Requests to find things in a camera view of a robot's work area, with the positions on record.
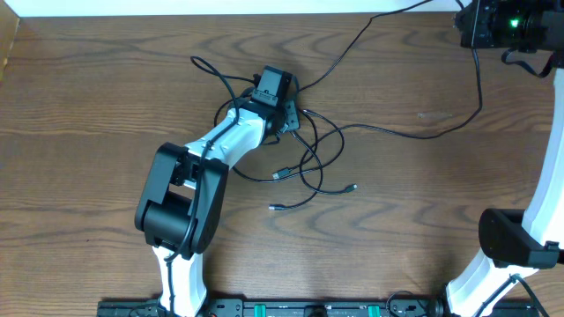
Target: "white arm segment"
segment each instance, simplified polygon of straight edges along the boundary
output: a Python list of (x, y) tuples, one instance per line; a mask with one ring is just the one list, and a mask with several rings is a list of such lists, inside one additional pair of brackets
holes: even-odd
[[(198, 141), (186, 144), (189, 152), (202, 155), (205, 143), (229, 125), (235, 117), (235, 110), (227, 113), (226, 119), (212, 131), (200, 138)], [(240, 109), (239, 123), (220, 137), (208, 151), (208, 159), (219, 159), (223, 163), (233, 167), (237, 161), (248, 151), (258, 147), (263, 140), (264, 120), (253, 112)], [(194, 182), (185, 181), (184, 186), (195, 188)], [(170, 291), (168, 287), (168, 270), (165, 258), (172, 251), (164, 247), (153, 248), (160, 265), (160, 276), (162, 279), (163, 293), (160, 304), (170, 311)], [(207, 290), (203, 280), (204, 256), (194, 254), (190, 260), (184, 260), (181, 256), (173, 260), (173, 293), (174, 313), (182, 317), (194, 317), (205, 301)]]
[[(541, 245), (547, 241), (564, 242), (564, 70), (556, 71), (554, 89), (554, 119), (545, 163), (537, 190), (522, 222), (525, 231)], [(510, 275), (519, 274), (525, 278), (537, 271), (515, 265), (498, 269), (492, 259), (479, 250), (462, 275), (447, 286), (450, 311), (461, 316), (473, 316)], [(512, 286), (513, 284), (500, 294), (481, 315), (491, 314), (495, 303)]]
[[(164, 247), (153, 247), (159, 259), (162, 295), (160, 305), (170, 311), (170, 290), (165, 258), (173, 252)], [(194, 254), (190, 260), (178, 256), (173, 260), (174, 313), (179, 316), (196, 316), (207, 295), (204, 285), (204, 256)]]
[[(189, 148), (191, 154), (201, 156), (205, 143), (228, 126), (234, 118), (235, 110), (231, 109), (227, 112), (225, 120), (218, 124), (217, 127), (213, 128), (213, 130), (199, 140), (185, 144), (184, 146)], [(240, 109), (238, 126), (232, 127), (221, 136), (218, 141), (213, 144), (211, 149), (208, 150), (206, 157), (208, 159), (219, 159), (231, 168), (245, 153), (255, 149), (261, 144), (264, 128), (264, 119), (258, 114), (249, 110)], [(193, 181), (185, 181), (184, 186), (192, 189), (196, 188), (196, 184)]]

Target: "black mounting rail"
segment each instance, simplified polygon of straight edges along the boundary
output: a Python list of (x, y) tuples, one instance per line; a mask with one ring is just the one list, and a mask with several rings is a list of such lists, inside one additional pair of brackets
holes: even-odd
[[(97, 317), (164, 317), (157, 299), (146, 302), (98, 303)], [(398, 297), (386, 301), (243, 301), (212, 299), (197, 317), (423, 317), (429, 300)], [(530, 302), (500, 301), (491, 317), (538, 317)]]

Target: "green terminal block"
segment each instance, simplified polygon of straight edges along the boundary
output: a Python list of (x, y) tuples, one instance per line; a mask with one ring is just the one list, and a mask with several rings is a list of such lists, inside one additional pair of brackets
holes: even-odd
[[(378, 307), (378, 316), (380, 316), (380, 307)], [(255, 305), (255, 317), (266, 317), (266, 305)]]
[(381, 317), (379, 306), (369, 306), (368, 307), (368, 317)]

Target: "table surface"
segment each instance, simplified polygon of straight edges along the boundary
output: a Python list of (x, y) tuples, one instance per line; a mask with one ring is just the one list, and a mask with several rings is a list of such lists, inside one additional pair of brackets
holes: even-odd
[[(189, 57), (245, 77), (269, 64), (304, 85), (368, 17), (24, 19), (0, 89), (0, 314), (93, 316), (99, 300), (158, 296), (158, 263), (133, 225), (145, 177), (161, 144), (206, 133), (228, 99)], [(300, 106), (337, 125), (423, 135), (462, 122), (478, 105), (476, 78), (450, 18), (375, 20)], [(208, 288), (250, 299), (438, 292), (478, 251), (481, 212), (526, 208), (540, 175), (553, 78), (505, 66), (500, 55), (480, 52), (485, 109), (462, 130), (433, 141), (346, 131), (324, 186), (355, 182), (351, 194), (273, 212), (269, 203), (298, 202), (308, 190), (298, 179), (264, 185), (230, 174), (205, 252)], [(546, 55), (526, 58), (538, 67)], [(302, 135), (313, 138), (305, 122)], [(322, 159), (338, 146), (329, 138)], [(245, 156), (240, 169), (268, 178), (302, 153), (284, 136)], [(562, 273), (528, 279), (552, 315), (564, 315)], [(521, 287), (511, 295), (526, 298)]]

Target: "white wall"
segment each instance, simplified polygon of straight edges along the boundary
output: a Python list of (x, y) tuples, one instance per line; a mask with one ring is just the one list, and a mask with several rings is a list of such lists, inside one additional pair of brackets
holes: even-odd
[[(420, 0), (5, 0), (20, 17), (384, 12)], [(415, 11), (459, 11), (434, 0)]]

